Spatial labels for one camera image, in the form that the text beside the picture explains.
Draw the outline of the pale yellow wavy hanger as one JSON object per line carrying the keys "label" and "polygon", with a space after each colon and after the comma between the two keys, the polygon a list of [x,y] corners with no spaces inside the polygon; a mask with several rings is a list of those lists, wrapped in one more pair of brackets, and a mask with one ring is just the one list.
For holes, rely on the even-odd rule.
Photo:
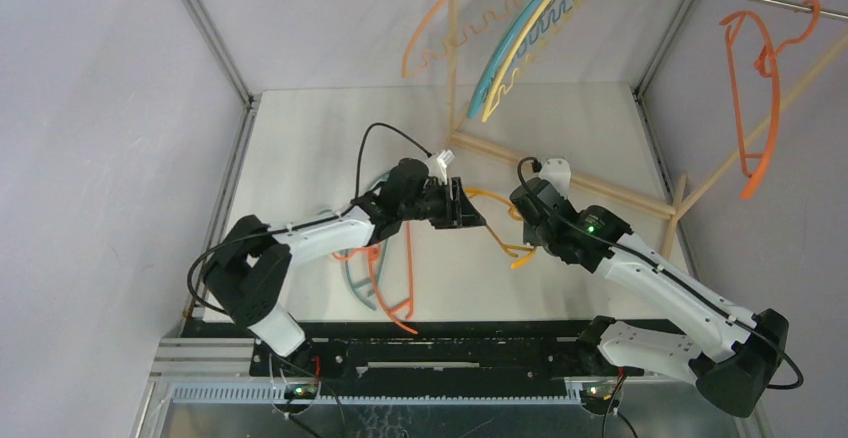
{"label": "pale yellow wavy hanger", "polygon": [[485,122],[585,0],[525,0],[478,79],[466,111]]}

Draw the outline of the light blue wavy hanger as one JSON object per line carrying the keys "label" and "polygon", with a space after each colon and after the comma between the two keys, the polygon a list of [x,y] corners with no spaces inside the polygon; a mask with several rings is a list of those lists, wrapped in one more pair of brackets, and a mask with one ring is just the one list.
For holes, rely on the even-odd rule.
{"label": "light blue wavy hanger", "polygon": [[[485,101],[490,94],[496,74],[500,67],[506,62],[506,57],[512,45],[516,42],[520,31],[529,21],[535,9],[543,0],[526,0],[516,17],[510,23],[507,31],[502,35],[495,51],[490,56],[484,67],[483,73],[472,93],[471,102],[467,108],[468,119],[477,118],[483,111]],[[543,13],[534,22],[525,38],[521,41],[514,60],[523,58],[529,49],[536,44],[549,30],[560,22],[564,15],[571,9],[577,0],[552,0]]]}

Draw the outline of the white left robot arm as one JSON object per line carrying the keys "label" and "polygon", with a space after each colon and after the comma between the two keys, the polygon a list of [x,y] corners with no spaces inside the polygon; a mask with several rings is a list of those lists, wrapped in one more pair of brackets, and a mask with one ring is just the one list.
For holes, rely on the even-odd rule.
{"label": "white left robot arm", "polygon": [[460,178],[434,176],[426,163],[406,158],[340,211],[281,229],[242,217],[211,250],[201,281],[221,313],[267,345],[277,366],[298,375],[310,367],[313,350],[280,297],[288,274],[332,253],[381,243],[408,221],[437,230],[486,224]]}

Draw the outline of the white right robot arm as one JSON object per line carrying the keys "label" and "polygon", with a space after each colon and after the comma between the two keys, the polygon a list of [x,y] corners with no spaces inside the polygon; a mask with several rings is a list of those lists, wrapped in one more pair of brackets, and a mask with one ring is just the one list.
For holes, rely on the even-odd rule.
{"label": "white right robot arm", "polygon": [[592,205],[576,211],[547,180],[521,183],[510,201],[531,244],[566,264],[616,283],[660,311],[676,332],[595,317],[579,335],[579,364],[592,374],[611,366],[641,369],[693,385],[719,410],[749,417],[786,362],[788,320],[713,292],[652,250],[628,223]]}

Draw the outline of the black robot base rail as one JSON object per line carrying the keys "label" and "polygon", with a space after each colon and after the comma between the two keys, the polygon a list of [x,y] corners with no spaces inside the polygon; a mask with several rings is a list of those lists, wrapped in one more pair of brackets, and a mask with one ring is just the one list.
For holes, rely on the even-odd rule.
{"label": "black robot base rail", "polygon": [[579,340],[586,320],[307,322],[306,341],[280,359],[253,343],[251,377],[320,385],[329,398],[541,400],[569,381],[616,384],[620,371]]}

